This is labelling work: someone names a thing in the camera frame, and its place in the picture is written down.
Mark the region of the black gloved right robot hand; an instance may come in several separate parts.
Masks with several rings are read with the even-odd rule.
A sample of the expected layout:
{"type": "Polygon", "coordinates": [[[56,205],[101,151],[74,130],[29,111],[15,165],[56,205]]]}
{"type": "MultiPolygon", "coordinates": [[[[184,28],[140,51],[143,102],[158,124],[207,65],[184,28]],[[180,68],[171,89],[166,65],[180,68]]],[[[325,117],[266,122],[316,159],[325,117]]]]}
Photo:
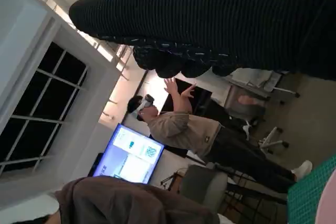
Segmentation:
{"type": "Polygon", "coordinates": [[[335,0],[78,0],[69,17],[161,78],[251,68],[335,80],[335,0]]]}

